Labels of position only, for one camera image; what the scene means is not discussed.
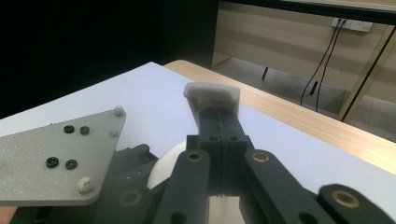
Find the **white table surface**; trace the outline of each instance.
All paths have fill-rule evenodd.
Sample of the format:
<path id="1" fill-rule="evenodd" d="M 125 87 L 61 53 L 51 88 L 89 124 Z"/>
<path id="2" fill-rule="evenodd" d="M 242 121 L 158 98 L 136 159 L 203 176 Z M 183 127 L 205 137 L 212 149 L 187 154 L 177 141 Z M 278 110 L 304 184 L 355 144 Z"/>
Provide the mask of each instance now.
<path id="1" fill-rule="evenodd" d="M 75 119 L 122 105 L 127 113 L 116 150 L 148 144 L 161 157 L 197 134 L 185 85 L 191 80 L 156 63 L 0 120 L 0 136 Z M 396 220 L 396 175 L 246 105 L 239 120 L 257 149 L 275 154 L 307 189 L 338 183 L 358 190 Z"/>

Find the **black screw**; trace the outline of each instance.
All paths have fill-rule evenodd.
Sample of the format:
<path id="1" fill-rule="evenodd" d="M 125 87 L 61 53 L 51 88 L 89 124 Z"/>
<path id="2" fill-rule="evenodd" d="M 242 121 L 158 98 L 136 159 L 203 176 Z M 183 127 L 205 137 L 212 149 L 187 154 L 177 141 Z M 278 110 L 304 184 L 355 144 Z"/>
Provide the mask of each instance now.
<path id="1" fill-rule="evenodd" d="M 79 129 L 79 132 L 80 132 L 82 135 L 89 134 L 89 133 L 90 133 L 90 127 L 82 126 L 82 127 Z"/>
<path id="2" fill-rule="evenodd" d="M 58 160 L 58 158 L 56 158 L 56 157 L 49 157 L 49 158 L 46 160 L 46 165 L 47 165 L 48 168 L 57 167 L 58 164 L 59 164 L 59 160 Z"/>
<path id="3" fill-rule="evenodd" d="M 66 169 L 67 170 L 73 170 L 74 168 L 76 168 L 78 166 L 77 161 L 75 160 L 70 160 L 66 162 Z"/>
<path id="4" fill-rule="evenodd" d="M 65 133 L 73 133 L 73 132 L 74 132 L 74 127 L 73 127 L 73 125 L 64 126 L 64 132 L 65 132 Z"/>

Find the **wall socket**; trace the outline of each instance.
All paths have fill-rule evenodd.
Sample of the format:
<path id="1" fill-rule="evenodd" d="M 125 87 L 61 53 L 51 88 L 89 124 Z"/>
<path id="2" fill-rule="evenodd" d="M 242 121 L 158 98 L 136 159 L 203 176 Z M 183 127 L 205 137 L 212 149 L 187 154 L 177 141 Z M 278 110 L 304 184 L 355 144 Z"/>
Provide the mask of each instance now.
<path id="1" fill-rule="evenodd" d="M 344 19 L 342 18 L 334 18 L 332 20 L 332 27 L 336 27 L 338 24 L 338 20 L 342 22 Z M 346 30 L 354 30 L 354 31 L 361 31 L 361 32 L 369 32 L 370 28 L 372 27 L 373 23 L 368 22 L 368 21 L 352 21 L 352 20 L 346 20 L 346 23 L 342 26 L 342 29 Z"/>

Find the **wooden table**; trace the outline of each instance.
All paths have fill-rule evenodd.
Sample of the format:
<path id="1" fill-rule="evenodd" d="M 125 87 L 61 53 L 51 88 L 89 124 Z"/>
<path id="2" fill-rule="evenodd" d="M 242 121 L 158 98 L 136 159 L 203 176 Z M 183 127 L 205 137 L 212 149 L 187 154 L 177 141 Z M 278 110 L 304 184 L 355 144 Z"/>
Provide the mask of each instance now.
<path id="1" fill-rule="evenodd" d="M 396 174 L 396 144 L 388 140 L 259 91 L 193 63 L 175 61 L 165 67 L 194 81 L 235 86 L 241 90 L 242 104 L 249 105 L 357 158 Z M 2 207 L 0 209 L 0 224 L 9 223 L 15 211 L 16 207 Z"/>

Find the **metal leg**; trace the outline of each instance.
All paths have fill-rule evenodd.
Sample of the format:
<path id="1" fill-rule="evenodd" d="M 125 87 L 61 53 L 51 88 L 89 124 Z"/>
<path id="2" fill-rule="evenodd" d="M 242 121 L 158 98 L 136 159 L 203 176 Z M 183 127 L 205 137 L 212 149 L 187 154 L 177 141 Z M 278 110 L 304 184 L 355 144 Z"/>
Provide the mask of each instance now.
<path id="1" fill-rule="evenodd" d="M 311 92 L 309 92 L 310 95 L 313 95 L 313 94 L 314 94 L 315 89 L 317 88 L 317 85 L 318 85 L 318 82 L 316 81 L 316 82 L 314 83 L 314 86 L 312 87 Z"/>
<path id="2" fill-rule="evenodd" d="M 265 79 L 265 76 L 267 75 L 267 72 L 268 72 L 268 67 L 265 67 L 264 74 L 262 74 L 262 80 Z"/>

